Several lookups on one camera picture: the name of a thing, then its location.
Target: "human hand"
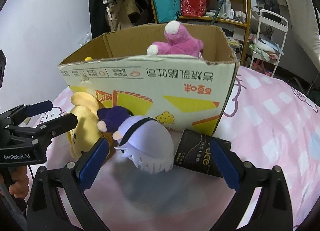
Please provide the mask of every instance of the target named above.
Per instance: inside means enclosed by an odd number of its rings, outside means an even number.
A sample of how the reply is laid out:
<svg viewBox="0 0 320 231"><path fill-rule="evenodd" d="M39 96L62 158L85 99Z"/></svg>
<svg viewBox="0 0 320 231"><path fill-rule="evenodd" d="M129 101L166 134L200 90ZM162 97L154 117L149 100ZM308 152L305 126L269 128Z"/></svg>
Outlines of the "human hand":
<svg viewBox="0 0 320 231"><path fill-rule="evenodd" d="M18 167L14 172L11 173L11 178L15 181L9 187L9 193L14 195L15 198L25 198L29 192L29 178L27 176L27 166ZM2 183L3 177L0 175L0 183Z"/></svg>

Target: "pink plush toy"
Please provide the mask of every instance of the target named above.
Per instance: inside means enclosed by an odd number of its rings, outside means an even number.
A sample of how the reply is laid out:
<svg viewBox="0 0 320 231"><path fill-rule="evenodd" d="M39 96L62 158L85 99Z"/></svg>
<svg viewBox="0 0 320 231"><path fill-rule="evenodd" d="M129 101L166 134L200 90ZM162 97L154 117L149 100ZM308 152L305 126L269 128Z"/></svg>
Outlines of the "pink plush toy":
<svg viewBox="0 0 320 231"><path fill-rule="evenodd" d="M167 43L154 42L147 49L148 55L156 54L188 54L203 59L201 40L191 37L188 30L178 21L170 21L164 28Z"/></svg>

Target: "plush toy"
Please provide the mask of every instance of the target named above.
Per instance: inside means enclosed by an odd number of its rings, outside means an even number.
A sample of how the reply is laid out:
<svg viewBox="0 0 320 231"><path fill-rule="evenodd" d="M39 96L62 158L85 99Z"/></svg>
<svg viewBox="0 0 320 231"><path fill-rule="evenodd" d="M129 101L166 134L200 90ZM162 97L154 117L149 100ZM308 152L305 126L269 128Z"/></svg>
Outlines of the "plush toy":
<svg viewBox="0 0 320 231"><path fill-rule="evenodd" d="M97 126L102 132L115 132L119 126L132 115L132 112L119 105L113 106L112 108L102 108L98 110L98 118L100 121Z"/></svg>
<svg viewBox="0 0 320 231"><path fill-rule="evenodd" d="M130 116L113 134L119 147L124 151L122 157L133 161L137 168L150 173L173 167L174 145L168 130L153 118Z"/></svg>
<svg viewBox="0 0 320 231"><path fill-rule="evenodd" d="M148 55L156 54L188 54L203 59L201 40L191 37L188 30L178 21L170 21L164 28L167 43L154 42L147 49Z"/></svg>
<svg viewBox="0 0 320 231"><path fill-rule="evenodd" d="M111 146L113 143L111 136L104 136L97 127L99 121L97 99L88 93L76 92L71 96L71 103L75 107L70 113L78 118L77 126L67 133L71 144L71 156L79 159L82 153L89 151L99 138L105 137Z"/></svg>

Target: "metal screw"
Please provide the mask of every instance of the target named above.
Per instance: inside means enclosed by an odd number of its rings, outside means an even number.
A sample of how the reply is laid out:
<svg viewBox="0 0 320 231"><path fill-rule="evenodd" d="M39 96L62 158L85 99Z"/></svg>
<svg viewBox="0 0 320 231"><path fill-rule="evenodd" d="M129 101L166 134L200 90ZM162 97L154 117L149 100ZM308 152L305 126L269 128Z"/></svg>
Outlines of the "metal screw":
<svg viewBox="0 0 320 231"><path fill-rule="evenodd" d="M41 167L38 168L39 172L44 172L44 170L45 170L45 166L41 166Z"/></svg>
<svg viewBox="0 0 320 231"><path fill-rule="evenodd" d="M76 164L72 161L67 164L67 168L73 168Z"/></svg>
<svg viewBox="0 0 320 231"><path fill-rule="evenodd" d="M244 162L244 166L246 167L246 168L252 168L252 163L251 162L249 162L249 161L245 161Z"/></svg>
<svg viewBox="0 0 320 231"><path fill-rule="evenodd" d="M279 166L275 166L275 171L276 171L276 172L281 172L282 169L281 169Z"/></svg>

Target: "white paw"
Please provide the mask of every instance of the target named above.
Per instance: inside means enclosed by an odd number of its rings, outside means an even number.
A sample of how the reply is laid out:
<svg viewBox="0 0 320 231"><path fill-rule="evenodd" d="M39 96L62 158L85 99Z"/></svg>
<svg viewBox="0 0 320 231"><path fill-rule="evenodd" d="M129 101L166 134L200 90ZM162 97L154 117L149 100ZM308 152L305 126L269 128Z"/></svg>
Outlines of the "white paw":
<svg viewBox="0 0 320 231"><path fill-rule="evenodd" d="M158 49L158 46L156 46L156 45L151 45L147 49L147 55L155 55L158 53L159 53L159 49Z"/></svg>
<svg viewBox="0 0 320 231"><path fill-rule="evenodd" d="M99 121L97 123L98 129L102 132L107 132L107 126L104 121Z"/></svg>
<svg viewBox="0 0 320 231"><path fill-rule="evenodd" d="M169 35L173 35L178 33L180 27L180 22L176 20L170 21L164 28L165 32Z"/></svg>

